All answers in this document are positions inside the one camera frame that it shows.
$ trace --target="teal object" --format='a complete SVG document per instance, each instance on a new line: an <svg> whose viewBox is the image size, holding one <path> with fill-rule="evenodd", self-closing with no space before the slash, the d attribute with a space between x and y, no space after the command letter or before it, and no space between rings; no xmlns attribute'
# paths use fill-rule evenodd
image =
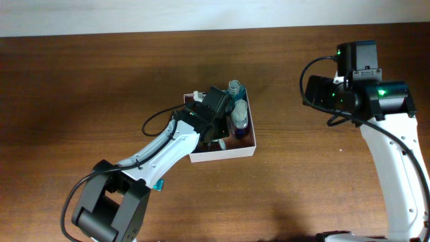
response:
<svg viewBox="0 0 430 242"><path fill-rule="evenodd" d="M164 184L164 180L160 179L156 182L156 184L153 186L154 190L157 190L159 192L161 192L161 189L163 188L163 184Z"/></svg>

